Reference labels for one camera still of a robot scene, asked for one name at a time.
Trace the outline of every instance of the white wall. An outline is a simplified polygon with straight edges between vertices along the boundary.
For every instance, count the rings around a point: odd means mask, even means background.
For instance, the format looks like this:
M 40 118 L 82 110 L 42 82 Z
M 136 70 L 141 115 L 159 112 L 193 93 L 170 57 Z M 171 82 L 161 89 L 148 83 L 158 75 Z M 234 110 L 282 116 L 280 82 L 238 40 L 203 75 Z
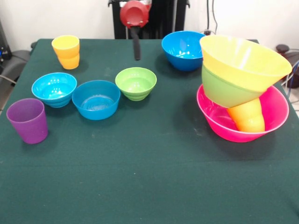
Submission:
M 12 50 L 30 49 L 39 38 L 73 34 L 114 38 L 107 0 L 0 0 L 0 19 Z M 206 0 L 190 0 L 185 29 L 206 29 Z M 299 48 L 299 0 L 215 0 L 218 34 L 256 38 L 274 48 Z M 214 27 L 210 14 L 210 28 Z
M 64 34 L 114 38 L 107 0 L 0 0 L 0 19 L 12 50 Z
M 214 0 L 218 34 L 258 39 L 267 47 L 299 48 L 299 0 Z M 185 29 L 206 29 L 206 0 L 190 0 Z M 210 14 L 210 24 L 214 27 Z

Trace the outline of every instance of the plastic bowl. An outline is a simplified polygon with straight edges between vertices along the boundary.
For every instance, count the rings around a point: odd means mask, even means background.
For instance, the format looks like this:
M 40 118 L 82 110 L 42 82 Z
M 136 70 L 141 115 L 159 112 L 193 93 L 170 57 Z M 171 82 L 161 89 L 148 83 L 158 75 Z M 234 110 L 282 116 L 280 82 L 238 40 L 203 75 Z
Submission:
M 170 33 L 162 40 L 162 48 L 168 61 L 178 70 L 193 71 L 202 66 L 199 41 L 204 34 L 192 31 Z
M 67 105 L 77 86 L 74 76 L 56 72 L 37 79 L 31 88 L 33 95 L 46 105 L 59 108 Z
M 206 96 L 226 108 L 244 104 L 263 94 L 263 92 L 246 90 L 219 78 L 205 67 L 205 62 L 202 66 L 201 77 Z
M 292 71 L 279 53 L 252 41 L 209 35 L 200 44 L 206 68 L 244 89 L 264 92 Z
M 253 141 L 281 127 L 288 118 L 289 106 L 283 94 L 271 86 L 260 97 L 265 131 L 260 133 L 239 132 L 226 108 L 209 100 L 201 85 L 197 92 L 198 105 L 206 117 L 211 129 L 220 137 L 233 142 Z
M 121 92 L 114 83 L 94 80 L 76 88 L 72 100 L 83 117 L 103 120 L 115 113 L 120 97 Z
M 115 83 L 127 98 L 140 101 L 153 90 L 157 77 L 151 70 L 145 68 L 128 68 L 117 74 Z

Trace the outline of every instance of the light blue bowl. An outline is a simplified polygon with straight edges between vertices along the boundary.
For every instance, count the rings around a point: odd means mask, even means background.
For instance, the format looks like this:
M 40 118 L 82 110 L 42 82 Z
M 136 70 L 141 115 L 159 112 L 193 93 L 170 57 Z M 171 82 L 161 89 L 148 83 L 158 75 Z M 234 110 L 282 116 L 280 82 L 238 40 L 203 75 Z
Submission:
M 83 83 L 73 93 L 72 100 L 79 113 L 90 120 L 103 120 L 117 110 L 121 91 L 114 84 L 104 80 Z
M 67 105 L 77 86 L 74 76 L 55 72 L 37 79 L 31 88 L 33 95 L 46 105 L 59 108 Z
M 178 31 L 165 36 L 162 48 L 168 61 L 178 70 L 193 71 L 202 66 L 199 40 L 204 34 L 193 31 Z

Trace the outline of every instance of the yellow cup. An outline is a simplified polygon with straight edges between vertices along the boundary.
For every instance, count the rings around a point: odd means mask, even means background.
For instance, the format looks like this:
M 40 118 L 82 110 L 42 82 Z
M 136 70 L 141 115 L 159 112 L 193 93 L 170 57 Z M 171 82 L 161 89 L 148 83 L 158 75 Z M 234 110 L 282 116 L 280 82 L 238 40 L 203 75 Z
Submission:
M 52 47 L 64 69 L 75 69 L 80 61 L 80 40 L 76 36 L 63 35 L 52 41 Z
M 264 132 L 265 121 L 259 98 L 227 109 L 240 132 Z

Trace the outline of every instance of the purple cup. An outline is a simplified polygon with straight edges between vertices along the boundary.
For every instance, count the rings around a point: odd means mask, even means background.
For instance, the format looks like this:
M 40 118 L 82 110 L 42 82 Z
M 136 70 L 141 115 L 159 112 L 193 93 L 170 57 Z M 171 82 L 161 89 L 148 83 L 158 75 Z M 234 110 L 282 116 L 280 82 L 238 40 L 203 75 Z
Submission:
M 28 144 L 39 143 L 48 135 L 45 106 L 38 99 L 16 101 L 8 108 L 6 116 L 23 141 Z

